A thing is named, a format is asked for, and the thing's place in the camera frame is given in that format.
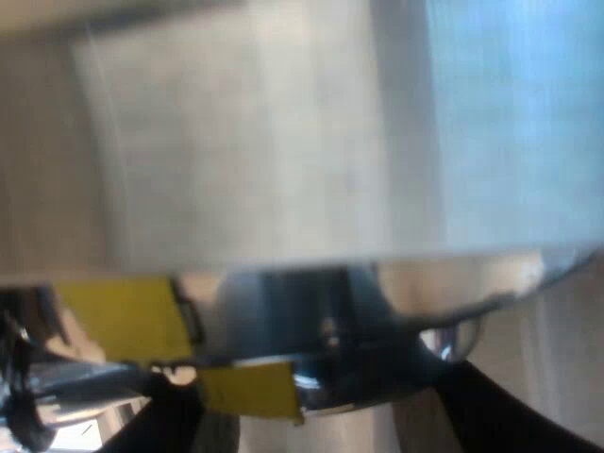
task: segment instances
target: yellow label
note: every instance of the yellow label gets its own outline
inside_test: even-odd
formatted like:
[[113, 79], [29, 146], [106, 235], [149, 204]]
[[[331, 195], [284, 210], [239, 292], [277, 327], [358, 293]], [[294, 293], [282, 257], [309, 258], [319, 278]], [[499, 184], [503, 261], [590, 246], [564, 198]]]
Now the yellow label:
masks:
[[102, 279], [54, 285], [108, 361], [172, 361], [193, 353], [167, 278]]
[[221, 412], [302, 420], [290, 363], [198, 371], [205, 403]]

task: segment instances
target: metal surface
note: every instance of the metal surface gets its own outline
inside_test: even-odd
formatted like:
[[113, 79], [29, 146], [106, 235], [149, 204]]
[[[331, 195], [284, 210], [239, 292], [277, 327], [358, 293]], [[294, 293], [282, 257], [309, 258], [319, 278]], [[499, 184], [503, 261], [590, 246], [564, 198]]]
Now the metal surface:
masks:
[[[387, 289], [396, 275], [414, 291], [389, 294], [379, 266], [369, 265], [244, 272], [221, 282], [186, 275], [176, 287], [203, 332], [200, 364], [291, 361], [298, 403], [316, 415], [429, 385], [476, 344], [479, 322], [465, 318], [520, 300], [584, 260], [570, 250], [410, 262], [390, 274]], [[462, 294], [468, 299], [457, 300]]]
[[106, 398], [99, 395], [94, 398], [76, 398], [72, 396], [72, 398], [54, 399], [47, 397], [36, 402], [36, 410], [45, 426], [61, 428], [92, 420], [107, 410], [140, 399], [135, 394], [123, 394], [118, 389], [113, 389]]
[[102, 394], [104, 390], [128, 389], [129, 396], [140, 391], [148, 373], [128, 363], [85, 361], [34, 362], [27, 373], [28, 389], [37, 398], [60, 394]]
[[601, 243], [601, 8], [249, 0], [5, 40], [0, 273]]
[[464, 361], [478, 341], [480, 320], [470, 319], [455, 326], [436, 327], [419, 334], [422, 343], [442, 361]]
[[27, 389], [27, 370], [33, 348], [23, 326], [13, 318], [10, 296], [2, 297], [0, 321], [0, 370], [2, 378], [2, 420], [12, 438], [30, 451], [46, 451], [56, 432], [46, 426], [36, 410], [36, 402]]
[[[604, 446], [603, 317], [604, 260], [600, 257], [527, 303], [489, 315], [469, 360], [543, 416]], [[439, 401], [436, 396], [431, 399]], [[437, 410], [417, 394], [392, 406], [311, 418], [303, 427], [244, 418], [240, 451], [398, 453], [462, 449], [445, 410]]]

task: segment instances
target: yellow tape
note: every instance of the yellow tape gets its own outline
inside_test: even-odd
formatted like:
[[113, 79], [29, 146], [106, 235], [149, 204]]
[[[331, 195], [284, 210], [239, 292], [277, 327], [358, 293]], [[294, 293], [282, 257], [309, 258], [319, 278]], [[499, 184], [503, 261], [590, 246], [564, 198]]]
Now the yellow tape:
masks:
[[[166, 278], [62, 282], [62, 302], [107, 361], [171, 361], [193, 349]], [[217, 411], [301, 421], [289, 363], [197, 372], [206, 404]]]
[[54, 285], [108, 361], [172, 361], [193, 353], [167, 278]]
[[221, 412], [301, 421], [290, 363], [200, 370], [206, 404]]

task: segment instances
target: shiny metal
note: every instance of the shiny metal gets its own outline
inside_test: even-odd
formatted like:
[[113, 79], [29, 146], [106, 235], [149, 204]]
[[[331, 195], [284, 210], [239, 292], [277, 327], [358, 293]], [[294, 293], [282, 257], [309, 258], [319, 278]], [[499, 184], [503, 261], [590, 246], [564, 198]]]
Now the shiny metal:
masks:
[[27, 381], [42, 423], [60, 428], [141, 399], [146, 376], [133, 364], [51, 361], [33, 363]]
[[521, 300], [586, 259], [567, 250], [417, 260], [391, 267], [386, 280], [380, 265], [248, 271], [222, 281], [188, 274], [177, 287], [198, 316], [203, 366], [291, 361], [303, 412], [320, 415], [429, 385], [476, 344], [479, 320], [467, 318]]
[[4, 281], [604, 240], [600, 2], [202, 3], [0, 44]]
[[470, 319], [450, 327], [435, 327], [419, 334], [424, 346], [442, 361], [456, 363], [465, 360], [480, 334], [480, 320]]

